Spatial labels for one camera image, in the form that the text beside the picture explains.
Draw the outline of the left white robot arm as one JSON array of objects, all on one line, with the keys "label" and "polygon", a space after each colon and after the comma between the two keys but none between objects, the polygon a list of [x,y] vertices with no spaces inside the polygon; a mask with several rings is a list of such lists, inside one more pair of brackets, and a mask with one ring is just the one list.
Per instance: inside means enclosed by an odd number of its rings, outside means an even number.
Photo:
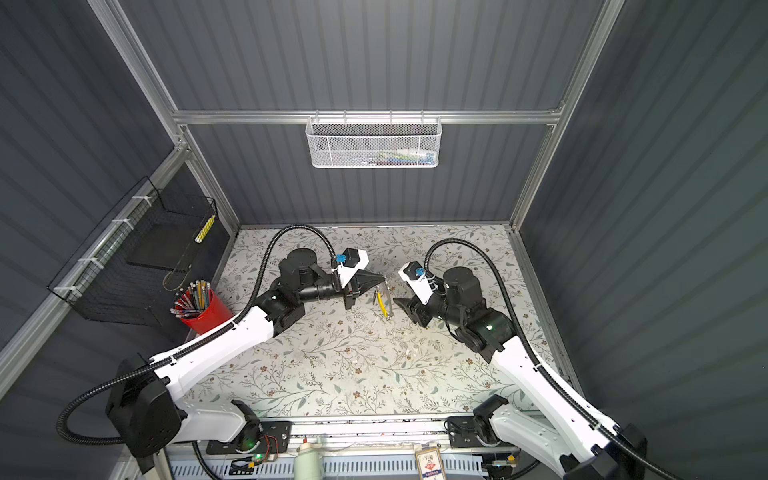
[{"label": "left white robot arm", "polygon": [[368,271],[368,264],[366,251],[348,248],[326,272],[313,250],[295,249],[279,262],[278,277],[241,321],[230,319],[156,355],[158,369],[115,387],[106,413],[130,453],[144,458],[172,443],[205,440],[231,443],[241,452],[257,448],[263,429],[245,402],[196,407],[185,401],[186,393],[236,356],[290,328],[304,316],[306,302],[340,298],[352,308],[385,280]]}]

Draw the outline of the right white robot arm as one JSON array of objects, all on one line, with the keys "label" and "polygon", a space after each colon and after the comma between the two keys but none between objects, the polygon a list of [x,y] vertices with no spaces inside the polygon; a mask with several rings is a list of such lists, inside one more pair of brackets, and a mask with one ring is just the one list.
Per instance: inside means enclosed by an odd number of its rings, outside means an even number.
[{"label": "right white robot arm", "polygon": [[460,343],[511,379],[544,416],[532,419],[493,394],[473,411],[482,443],[512,444],[564,479],[644,478],[647,469],[637,458],[647,449],[644,435],[598,412],[529,352],[512,319],[488,307],[471,269],[453,267],[436,277],[413,261],[398,274],[414,293],[395,301],[409,319],[421,326],[445,321]]}]

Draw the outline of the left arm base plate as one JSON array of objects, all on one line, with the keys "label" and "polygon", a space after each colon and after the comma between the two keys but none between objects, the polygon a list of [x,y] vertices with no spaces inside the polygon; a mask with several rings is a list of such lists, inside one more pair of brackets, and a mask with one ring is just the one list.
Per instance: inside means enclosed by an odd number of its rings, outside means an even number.
[{"label": "left arm base plate", "polygon": [[247,426],[245,432],[238,434],[231,442],[208,441],[205,445],[205,453],[207,455],[286,453],[292,427],[293,424],[289,421],[262,421],[259,428]]}]

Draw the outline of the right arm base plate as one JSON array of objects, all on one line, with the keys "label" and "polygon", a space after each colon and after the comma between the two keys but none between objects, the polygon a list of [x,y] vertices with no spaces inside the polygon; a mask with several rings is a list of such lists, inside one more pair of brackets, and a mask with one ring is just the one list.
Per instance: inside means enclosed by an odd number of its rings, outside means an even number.
[{"label": "right arm base plate", "polygon": [[500,444],[500,441],[484,441],[475,428],[472,416],[449,416],[444,420],[444,429],[452,448],[491,448]]}]

